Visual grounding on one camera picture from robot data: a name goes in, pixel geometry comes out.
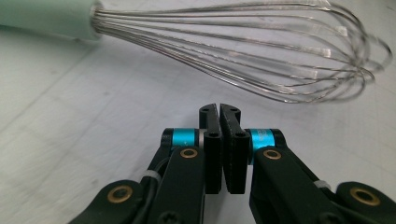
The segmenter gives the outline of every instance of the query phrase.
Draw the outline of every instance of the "white surface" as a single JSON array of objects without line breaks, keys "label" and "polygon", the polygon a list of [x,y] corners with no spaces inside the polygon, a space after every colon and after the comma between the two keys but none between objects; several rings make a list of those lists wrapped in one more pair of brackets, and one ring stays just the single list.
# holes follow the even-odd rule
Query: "white surface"
[{"label": "white surface", "polygon": [[[118,9],[205,2],[103,1]],[[395,1],[343,5],[396,50]],[[111,37],[0,27],[0,43],[0,223],[67,223],[106,184],[139,180],[163,129],[197,127],[198,109],[212,103],[240,108],[244,128],[282,130],[333,189],[355,180],[396,200],[395,62],[352,102],[284,105]],[[206,196],[205,223],[254,223],[248,191],[224,189]]]}]

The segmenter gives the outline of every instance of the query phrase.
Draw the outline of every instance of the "blue ring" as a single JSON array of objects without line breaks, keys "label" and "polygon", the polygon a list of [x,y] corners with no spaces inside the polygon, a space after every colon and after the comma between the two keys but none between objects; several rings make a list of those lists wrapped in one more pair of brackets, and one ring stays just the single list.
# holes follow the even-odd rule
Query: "blue ring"
[{"label": "blue ring", "polygon": [[254,154],[262,147],[274,147],[275,138],[271,129],[250,129],[252,154],[250,165],[253,165]]},{"label": "blue ring", "polygon": [[172,136],[172,151],[175,147],[195,146],[194,129],[174,129]]}]

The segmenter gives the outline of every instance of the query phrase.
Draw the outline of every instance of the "metal wire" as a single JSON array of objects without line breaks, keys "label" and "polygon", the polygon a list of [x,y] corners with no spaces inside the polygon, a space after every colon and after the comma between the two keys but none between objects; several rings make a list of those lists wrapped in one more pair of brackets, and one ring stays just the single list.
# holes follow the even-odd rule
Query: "metal wire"
[{"label": "metal wire", "polygon": [[[283,103],[352,99],[392,60],[389,46],[368,35],[352,12],[324,0],[97,8],[92,26]],[[383,50],[382,62],[372,60],[373,46]]]}]

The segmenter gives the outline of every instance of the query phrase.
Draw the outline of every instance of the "brass insert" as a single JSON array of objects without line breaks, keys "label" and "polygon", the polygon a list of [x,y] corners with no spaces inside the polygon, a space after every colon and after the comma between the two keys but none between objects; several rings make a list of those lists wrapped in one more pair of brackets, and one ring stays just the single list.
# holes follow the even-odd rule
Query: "brass insert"
[{"label": "brass insert", "polygon": [[272,149],[265,150],[262,154],[264,155],[264,157],[274,161],[282,158],[282,155],[279,152]]},{"label": "brass insert", "polygon": [[111,203],[123,203],[131,198],[134,191],[126,185],[117,186],[107,194],[107,199]]},{"label": "brass insert", "polygon": [[198,155],[197,150],[193,149],[193,148],[186,148],[181,150],[180,152],[180,156],[186,159],[191,159],[194,158]]},{"label": "brass insert", "polygon": [[364,203],[370,206],[378,206],[381,204],[379,198],[367,189],[352,188],[350,190],[350,194],[360,203]]}]

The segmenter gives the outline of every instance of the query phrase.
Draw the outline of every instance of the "whisk handle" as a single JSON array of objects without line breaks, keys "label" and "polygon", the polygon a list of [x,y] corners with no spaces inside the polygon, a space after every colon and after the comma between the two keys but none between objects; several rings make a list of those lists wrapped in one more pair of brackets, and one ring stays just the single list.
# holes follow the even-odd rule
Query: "whisk handle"
[{"label": "whisk handle", "polygon": [[99,6],[98,0],[0,0],[0,25],[97,39],[91,19]]}]

